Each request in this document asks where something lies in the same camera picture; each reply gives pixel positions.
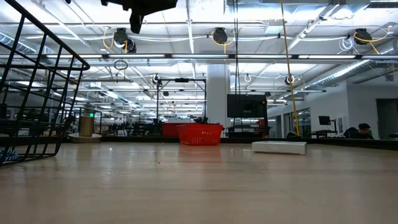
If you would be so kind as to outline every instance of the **column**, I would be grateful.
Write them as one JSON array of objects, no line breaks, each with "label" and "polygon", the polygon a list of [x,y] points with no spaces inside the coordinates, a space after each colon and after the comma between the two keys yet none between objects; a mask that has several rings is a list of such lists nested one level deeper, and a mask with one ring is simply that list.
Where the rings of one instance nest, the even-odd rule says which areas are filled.
[{"label": "column", "polygon": [[228,64],[207,65],[207,111],[210,123],[229,126],[226,116],[226,95],[230,92]]}]

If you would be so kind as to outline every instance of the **white box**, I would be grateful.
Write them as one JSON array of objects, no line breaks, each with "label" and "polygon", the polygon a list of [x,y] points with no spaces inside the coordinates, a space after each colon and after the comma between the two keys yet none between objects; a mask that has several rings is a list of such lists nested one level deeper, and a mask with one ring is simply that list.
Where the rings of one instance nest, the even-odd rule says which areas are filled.
[{"label": "white box", "polygon": [[253,152],[305,155],[306,142],[262,141],[251,145]]}]

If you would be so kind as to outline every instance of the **wire rack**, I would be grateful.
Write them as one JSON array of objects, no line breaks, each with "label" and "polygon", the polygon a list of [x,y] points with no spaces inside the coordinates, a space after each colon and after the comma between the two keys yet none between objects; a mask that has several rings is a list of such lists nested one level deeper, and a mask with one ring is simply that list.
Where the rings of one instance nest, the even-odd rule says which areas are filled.
[{"label": "wire rack", "polygon": [[[19,12],[21,19],[14,37],[1,42],[6,51],[0,58],[0,166],[33,161],[57,155],[64,135],[70,127],[73,105],[83,71],[90,65],[62,42],[15,0],[4,0]],[[41,30],[43,37],[36,50],[26,50],[21,38],[24,24]],[[56,45],[56,56],[44,58],[47,44]],[[68,55],[70,66],[58,66],[61,55]],[[24,73],[26,82],[9,82],[7,77]],[[41,83],[35,78],[43,78]],[[75,91],[68,96],[68,87]],[[8,117],[8,111],[14,116]]]}]

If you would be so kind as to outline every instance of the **white wall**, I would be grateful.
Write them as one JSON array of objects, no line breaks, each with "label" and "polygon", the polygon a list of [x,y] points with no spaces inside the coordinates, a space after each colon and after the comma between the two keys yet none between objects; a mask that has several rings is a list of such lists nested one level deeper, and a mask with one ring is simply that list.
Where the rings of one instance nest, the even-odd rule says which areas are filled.
[{"label": "white wall", "polygon": [[[321,129],[333,129],[330,126],[319,125],[319,116],[330,116],[330,119],[343,118],[343,129],[349,127],[348,122],[348,99],[346,83],[340,83],[337,87],[326,88],[326,93],[310,93],[304,101],[296,102],[297,110],[310,108],[311,111],[311,131]],[[278,106],[268,110],[268,117],[278,116],[293,112],[292,102],[288,106]]]},{"label": "white wall", "polygon": [[349,125],[358,128],[358,124],[368,123],[373,137],[379,139],[376,99],[398,98],[398,87],[348,85],[347,94]]}]

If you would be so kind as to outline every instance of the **yellow pole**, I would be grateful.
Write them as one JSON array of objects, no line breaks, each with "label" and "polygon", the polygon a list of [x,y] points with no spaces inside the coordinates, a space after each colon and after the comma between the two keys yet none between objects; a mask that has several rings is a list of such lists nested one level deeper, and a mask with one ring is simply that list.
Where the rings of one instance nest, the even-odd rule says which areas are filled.
[{"label": "yellow pole", "polygon": [[286,26],[285,26],[285,14],[284,14],[284,2],[283,2],[283,0],[280,0],[280,8],[282,9],[282,23],[283,23],[283,27],[284,27],[285,49],[286,49],[285,51],[286,51],[286,60],[287,60],[287,72],[289,74],[290,92],[292,94],[292,101],[293,101],[293,115],[294,115],[294,120],[296,120],[296,132],[297,132],[298,135],[300,135],[299,120],[297,119],[296,101],[295,101],[295,98],[294,98],[293,78],[292,78],[292,74],[290,72],[289,50],[287,48],[287,37],[286,37]]}]

